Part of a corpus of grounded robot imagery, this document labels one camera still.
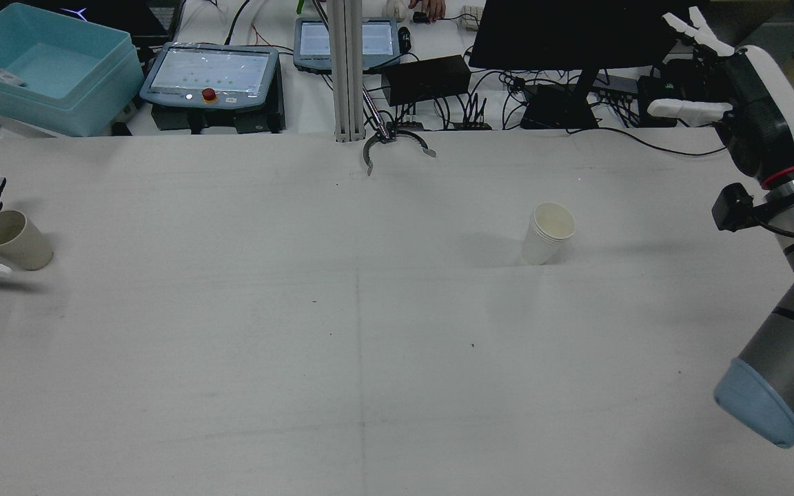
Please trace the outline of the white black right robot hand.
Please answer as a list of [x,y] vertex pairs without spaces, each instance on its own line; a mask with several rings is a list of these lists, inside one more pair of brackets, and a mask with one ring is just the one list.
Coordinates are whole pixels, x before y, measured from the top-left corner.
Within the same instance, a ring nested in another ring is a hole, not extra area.
[[648,113],[715,125],[737,168],[763,189],[794,181],[794,89],[771,54],[719,40],[699,8],[662,19],[700,55],[707,101],[655,99]]

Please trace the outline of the bare person hand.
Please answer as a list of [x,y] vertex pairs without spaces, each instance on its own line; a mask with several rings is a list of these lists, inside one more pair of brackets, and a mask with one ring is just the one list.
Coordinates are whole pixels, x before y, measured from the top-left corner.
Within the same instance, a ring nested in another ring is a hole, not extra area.
[[447,13],[447,4],[444,0],[412,0],[407,4],[410,10],[425,13],[429,22],[444,19]]

